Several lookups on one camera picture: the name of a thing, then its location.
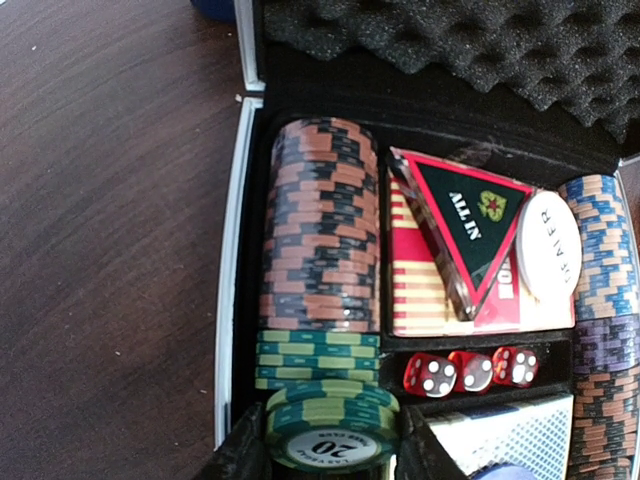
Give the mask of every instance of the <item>table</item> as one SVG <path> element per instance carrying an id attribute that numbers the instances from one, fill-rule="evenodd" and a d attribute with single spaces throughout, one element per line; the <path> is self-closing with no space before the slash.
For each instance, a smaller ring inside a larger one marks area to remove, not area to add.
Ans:
<path id="1" fill-rule="evenodd" d="M 186 0 L 6 0 L 0 32 L 2 477 L 190 479 L 213 448 L 235 30 Z"/>

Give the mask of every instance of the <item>gold spade logo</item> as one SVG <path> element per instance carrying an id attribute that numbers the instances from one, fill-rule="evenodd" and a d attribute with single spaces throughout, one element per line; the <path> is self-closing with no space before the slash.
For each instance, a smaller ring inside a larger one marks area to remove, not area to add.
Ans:
<path id="1" fill-rule="evenodd" d="M 499 222 L 504 215 L 504 209 L 507 207 L 507 199 L 496 195 L 490 190 L 485 190 L 480 194 L 480 203 L 478 208 L 485 217 L 493 222 Z"/>

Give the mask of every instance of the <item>foam lining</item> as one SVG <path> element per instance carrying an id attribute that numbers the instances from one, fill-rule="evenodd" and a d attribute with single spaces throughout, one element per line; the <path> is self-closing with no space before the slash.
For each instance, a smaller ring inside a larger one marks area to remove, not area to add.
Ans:
<path id="1" fill-rule="evenodd" d="M 620 143 L 640 119 L 636 0 L 267 0 L 264 31 L 319 60 L 364 47 L 407 74 L 441 64 L 480 92 L 558 102 Z"/>

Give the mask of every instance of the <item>dice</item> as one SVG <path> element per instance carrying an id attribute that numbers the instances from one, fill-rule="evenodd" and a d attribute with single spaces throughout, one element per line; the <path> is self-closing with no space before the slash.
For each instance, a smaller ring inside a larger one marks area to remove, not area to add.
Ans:
<path id="1" fill-rule="evenodd" d="M 446 358 L 416 353 L 404 372 L 404 389 L 420 397 L 442 398 L 453 390 L 458 372 Z"/>
<path id="2" fill-rule="evenodd" d="M 454 351 L 449 354 L 449 361 L 458 371 L 454 391 L 486 393 L 489 390 L 493 380 L 491 357 L 480 353 Z"/>
<path id="3" fill-rule="evenodd" d="M 493 382 L 527 388 L 538 373 L 538 359 L 531 350 L 500 347 L 493 354 Z"/>

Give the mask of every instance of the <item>blue round object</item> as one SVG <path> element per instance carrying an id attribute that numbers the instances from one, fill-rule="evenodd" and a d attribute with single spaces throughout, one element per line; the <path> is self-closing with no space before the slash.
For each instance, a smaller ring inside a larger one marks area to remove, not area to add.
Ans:
<path id="1" fill-rule="evenodd" d="M 191 3 L 206 17 L 226 23 L 236 21 L 233 0 L 191 0 Z"/>
<path id="2" fill-rule="evenodd" d="M 524 467 L 499 465 L 479 473 L 473 480 L 536 480 L 536 476 Z"/>

